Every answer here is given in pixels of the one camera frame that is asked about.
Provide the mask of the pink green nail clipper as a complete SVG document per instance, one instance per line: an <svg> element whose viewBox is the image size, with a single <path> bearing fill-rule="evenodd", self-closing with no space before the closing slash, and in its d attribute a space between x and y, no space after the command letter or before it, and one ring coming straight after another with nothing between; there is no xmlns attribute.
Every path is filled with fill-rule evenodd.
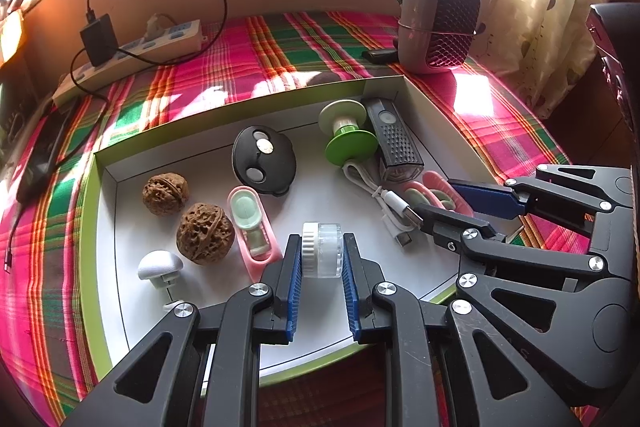
<svg viewBox="0 0 640 427"><path fill-rule="evenodd" d="M276 234L262 200L251 187L232 188L227 202L245 269L250 280L257 283L267 265L283 258Z"/></svg>

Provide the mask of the clear silver round jar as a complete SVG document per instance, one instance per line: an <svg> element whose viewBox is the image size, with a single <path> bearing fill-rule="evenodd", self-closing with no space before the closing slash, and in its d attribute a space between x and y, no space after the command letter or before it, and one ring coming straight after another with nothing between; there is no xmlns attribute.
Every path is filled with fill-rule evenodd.
<svg viewBox="0 0 640 427"><path fill-rule="evenodd" d="M342 276L344 239L341 225L305 222L300 250L303 277L337 279Z"/></svg>

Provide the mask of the black bike light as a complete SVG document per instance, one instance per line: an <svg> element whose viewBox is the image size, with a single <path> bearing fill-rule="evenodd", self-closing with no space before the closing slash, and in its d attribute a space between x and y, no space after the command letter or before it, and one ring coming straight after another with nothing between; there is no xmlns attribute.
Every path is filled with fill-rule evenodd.
<svg viewBox="0 0 640 427"><path fill-rule="evenodd" d="M416 179L424 162L395 104L387 98L366 98L362 104L378 139L381 180L404 183Z"/></svg>

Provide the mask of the brown walnut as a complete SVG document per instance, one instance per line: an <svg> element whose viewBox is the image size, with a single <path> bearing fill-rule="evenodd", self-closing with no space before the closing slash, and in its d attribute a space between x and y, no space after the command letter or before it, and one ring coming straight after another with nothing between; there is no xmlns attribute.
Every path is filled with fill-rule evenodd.
<svg viewBox="0 0 640 427"><path fill-rule="evenodd" d="M154 216L171 216L183 210L190 198L188 181L179 173L151 176L142 188L142 202Z"/></svg>
<svg viewBox="0 0 640 427"><path fill-rule="evenodd" d="M197 202L183 213L176 234L179 253L197 265L224 259L234 240L235 231L224 210L205 202Z"/></svg>

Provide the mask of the white mushroom knob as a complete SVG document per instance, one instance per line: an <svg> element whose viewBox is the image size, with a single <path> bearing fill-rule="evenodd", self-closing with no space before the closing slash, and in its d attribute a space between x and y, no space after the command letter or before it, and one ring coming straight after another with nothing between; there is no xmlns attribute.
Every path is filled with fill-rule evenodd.
<svg viewBox="0 0 640 427"><path fill-rule="evenodd" d="M163 309L168 312L181 303L180 299L172 297L171 288L176 285L182 270L183 262L177 255L157 249L140 260L137 276L142 281L149 281L159 291L165 291L168 303L163 305Z"/></svg>

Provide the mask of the green white spool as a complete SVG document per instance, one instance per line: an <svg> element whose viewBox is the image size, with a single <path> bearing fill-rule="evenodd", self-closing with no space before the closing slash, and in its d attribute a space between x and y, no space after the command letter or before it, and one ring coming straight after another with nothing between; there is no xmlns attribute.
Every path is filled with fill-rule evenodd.
<svg viewBox="0 0 640 427"><path fill-rule="evenodd" d="M378 149L376 135L366 129L366 108L356 100L337 100L322 108L318 117L320 130L330 138L324 155L334 166L346 161L363 161Z"/></svg>

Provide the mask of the black round three-button device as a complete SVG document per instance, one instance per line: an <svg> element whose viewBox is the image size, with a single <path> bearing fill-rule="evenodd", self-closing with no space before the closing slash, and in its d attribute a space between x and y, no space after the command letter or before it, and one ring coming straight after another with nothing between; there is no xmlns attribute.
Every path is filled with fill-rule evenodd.
<svg viewBox="0 0 640 427"><path fill-rule="evenodd" d="M258 194L284 196L296 175L291 140L266 126L248 126L236 136L231 164L236 179Z"/></svg>

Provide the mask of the green white shallow box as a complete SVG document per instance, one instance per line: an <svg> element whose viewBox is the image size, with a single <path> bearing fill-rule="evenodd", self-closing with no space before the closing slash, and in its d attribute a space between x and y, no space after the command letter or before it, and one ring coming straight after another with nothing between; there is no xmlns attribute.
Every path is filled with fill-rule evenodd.
<svg viewBox="0 0 640 427"><path fill-rule="evenodd" d="M434 176L494 183L470 141L408 78L319 84L181 118L93 156L81 206L80 301L106 375L171 311L224 303L292 254L302 268L284 347L290 378L352 351L344 239L418 297L458 255L405 219Z"/></svg>

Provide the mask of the cream dotted curtain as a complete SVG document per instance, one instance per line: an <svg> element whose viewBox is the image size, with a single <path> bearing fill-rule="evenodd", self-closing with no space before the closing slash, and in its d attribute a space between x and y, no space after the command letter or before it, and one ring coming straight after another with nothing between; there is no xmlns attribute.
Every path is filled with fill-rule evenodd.
<svg viewBox="0 0 640 427"><path fill-rule="evenodd" d="M608 0L488 0L471 54L546 119L590 66L591 5Z"/></svg>

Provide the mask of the small black cylinder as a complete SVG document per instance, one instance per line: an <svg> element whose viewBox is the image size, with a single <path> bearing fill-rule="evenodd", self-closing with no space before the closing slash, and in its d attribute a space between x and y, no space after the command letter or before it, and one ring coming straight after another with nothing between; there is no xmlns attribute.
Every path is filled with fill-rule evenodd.
<svg viewBox="0 0 640 427"><path fill-rule="evenodd" d="M398 62L398 52L396 49L374 49L364 50L361 57L374 65L395 64Z"/></svg>

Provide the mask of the plaid bed cloth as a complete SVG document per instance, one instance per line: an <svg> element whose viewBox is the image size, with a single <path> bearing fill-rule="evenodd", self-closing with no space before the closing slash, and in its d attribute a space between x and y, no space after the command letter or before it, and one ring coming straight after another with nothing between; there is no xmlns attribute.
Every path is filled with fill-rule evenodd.
<svg viewBox="0 0 640 427"><path fill-rule="evenodd" d="M101 129L27 207L12 243L13 267L3 271L15 212L15 188L1 199L1 360L45 426L59 426L98 383L79 300L78 232L91 155L182 116L288 89L313 75L344 80L383 76L363 61L364 49L390 47L396 18L353 12L299 12L228 22L220 40L193 62L142 72L112 84ZM498 181L527 176L539 164L570 158L529 108L472 58L462 74L487 76L494 116L454 109L453 79L409 78L468 140ZM310 375L259 392L261 426L383 426L384 363L362 350Z"/></svg>

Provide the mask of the black power bank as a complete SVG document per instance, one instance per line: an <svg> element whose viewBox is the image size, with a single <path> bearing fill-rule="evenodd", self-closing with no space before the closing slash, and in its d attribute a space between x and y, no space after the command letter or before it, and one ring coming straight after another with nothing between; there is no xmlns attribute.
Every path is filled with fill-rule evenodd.
<svg viewBox="0 0 640 427"><path fill-rule="evenodd" d="M29 205L49 184L69 123L69 109L52 110L44 121L16 192L20 205Z"/></svg>

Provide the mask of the white power strip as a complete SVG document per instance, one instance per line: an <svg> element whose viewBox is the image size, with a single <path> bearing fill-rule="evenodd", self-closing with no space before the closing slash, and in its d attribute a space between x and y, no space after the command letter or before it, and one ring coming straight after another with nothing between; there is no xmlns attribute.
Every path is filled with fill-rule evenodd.
<svg viewBox="0 0 640 427"><path fill-rule="evenodd" d="M78 66L73 76L79 83L90 91L100 90L108 84L134 75L149 66L149 61L165 63L198 52L207 38L203 35L200 20L190 20L169 27L153 40L143 38L131 41L120 47L107 62L100 66L93 66L90 62ZM61 107L72 101L76 96L83 95L68 74L52 96L56 107Z"/></svg>

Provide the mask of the black charger adapter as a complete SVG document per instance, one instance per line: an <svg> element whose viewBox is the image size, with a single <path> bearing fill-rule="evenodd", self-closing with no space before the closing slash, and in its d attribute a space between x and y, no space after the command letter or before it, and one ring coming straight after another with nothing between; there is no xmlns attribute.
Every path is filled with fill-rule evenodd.
<svg viewBox="0 0 640 427"><path fill-rule="evenodd" d="M81 29L80 38L92 66L98 67L115 55L118 42L108 14L96 16L93 10L86 14L87 25Z"/></svg>

